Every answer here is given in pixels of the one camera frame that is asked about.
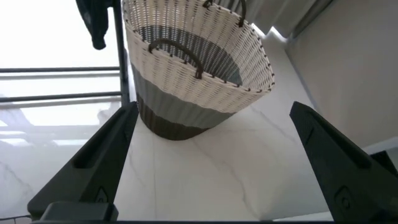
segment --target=woven basket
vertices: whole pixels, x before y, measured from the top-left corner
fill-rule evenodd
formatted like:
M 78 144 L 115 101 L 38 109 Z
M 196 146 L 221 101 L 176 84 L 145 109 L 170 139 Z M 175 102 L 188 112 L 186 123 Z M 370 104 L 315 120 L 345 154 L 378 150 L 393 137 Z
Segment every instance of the woven basket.
M 124 0 L 139 111 L 157 135 L 196 136 L 275 85 L 241 3 L 242 17 L 211 1 Z

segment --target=curtain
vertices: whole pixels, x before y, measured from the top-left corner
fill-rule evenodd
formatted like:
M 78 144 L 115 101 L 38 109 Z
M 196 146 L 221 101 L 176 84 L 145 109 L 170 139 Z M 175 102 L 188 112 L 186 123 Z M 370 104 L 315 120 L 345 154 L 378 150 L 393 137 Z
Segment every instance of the curtain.
M 242 14 L 240 0 L 214 2 Z M 332 0 L 246 0 L 246 20 L 255 23 L 265 34 L 274 26 L 286 38 L 291 33 L 297 36 L 331 2 Z

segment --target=basket handle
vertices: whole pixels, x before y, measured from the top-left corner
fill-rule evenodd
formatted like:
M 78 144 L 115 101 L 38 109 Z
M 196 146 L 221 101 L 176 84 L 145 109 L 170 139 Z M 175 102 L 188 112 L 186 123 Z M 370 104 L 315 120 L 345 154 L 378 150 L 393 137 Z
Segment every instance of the basket handle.
M 201 74 L 203 73 L 203 65 L 200 63 L 199 58 L 192 53 L 192 51 L 188 50 L 186 47 L 182 46 L 176 41 L 172 41 L 166 38 L 159 38 L 157 40 L 152 41 L 152 43 L 149 44 L 148 51 L 149 53 L 152 53 L 152 50 L 156 48 L 159 44 L 170 44 L 173 45 L 174 47 L 178 48 L 179 50 L 182 50 L 184 53 L 189 55 L 189 57 L 192 58 L 192 60 L 198 65 L 197 72 L 195 74 L 195 78 L 201 79 Z
M 203 3 L 203 7 L 208 8 L 212 4 L 213 4 L 213 0 L 206 0 L 205 3 Z M 242 4 L 242 16 L 241 16 L 241 19 L 239 20 L 239 23 L 238 23 L 239 27 L 243 26 L 244 19 L 246 18 L 246 1 L 245 0 L 241 0 L 241 4 Z

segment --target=white tile floor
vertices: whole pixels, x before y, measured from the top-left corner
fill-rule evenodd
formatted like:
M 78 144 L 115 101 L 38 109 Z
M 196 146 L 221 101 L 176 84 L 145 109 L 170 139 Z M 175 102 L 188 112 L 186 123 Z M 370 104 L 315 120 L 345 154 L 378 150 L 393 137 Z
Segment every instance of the white tile floor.
M 53 31 L 40 30 L 48 34 L 43 42 L 34 28 L 26 28 L 26 32 L 13 30 L 21 43 L 17 49 L 26 54 L 10 53 L 6 58 L 0 53 L 0 67 L 116 65 L 113 40 L 107 41 L 109 52 L 99 52 L 101 56 L 91 57 L 98 52 L 89 50 L 81 50 L 81 57 L 68 56 L 76 55 L 78 48 L 91 49 L 89 37 L 77 38 L 66 31 L 74 22 L 86 32 L 75 2 L 71 2 L 62 7 L 74 11 L 73 18 L 65 17 L 59 2 L 48 1 L 51 7 L 46 10 L 57 9 L 57 13 L 50 13 L 58 20 L 39 16 L 36 21 L 28 21 L 49 26 L 53 23 Z M 31 1 L 24 3 L 26 8 L 37 7 L 28 5 L 33 4 Z M 14 17 L 25 27 L 26 20 L 21 16 L 34 12 L 15 7 L 21 13 Z M 82 42 L 75 49 L 59 46 L 68 41 Z M 33 45 L 38 52 L 39 45 L 46 42 L 58 50 L 44 50 L 48 55 L 36 61 L 31 60 L 36 57 L 34 52 L 24 51 Z M 115 200 L 120 220 L 270 220 L 328 210 L 289 118 L 293 101 L 310 106 L 311 102 L 278 39 L 269 34 L 263 45 L 276 74 L 276 87 L 224 123 L 192 139 L 174 142 L 151 133 L 141 120 L 137 122 Z M 2 39 L 0 49 L 5 46 Z M 55 60 L 50 54 L 62 59 Z M 51 66 L 46 63 L 49 60 L 53 62 Z M 0 88 L 0 94 L 7 96 L 16 94 L 1 91 Z M 1 107 L 0 217 L 27 214 L 27 202 L 118 107 L 118 102 L 109 100 Z

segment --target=hanging black garment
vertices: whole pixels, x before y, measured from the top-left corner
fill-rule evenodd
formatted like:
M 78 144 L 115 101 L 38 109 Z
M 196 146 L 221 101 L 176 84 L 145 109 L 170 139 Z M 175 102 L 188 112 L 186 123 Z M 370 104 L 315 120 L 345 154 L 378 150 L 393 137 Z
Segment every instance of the hanging black garment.
M 108 8 L 112 0 L 76 0 L 80 15 L 91 34 L 93 47 L 97 50 L 106 47 L 104 36 L 108 30 Z

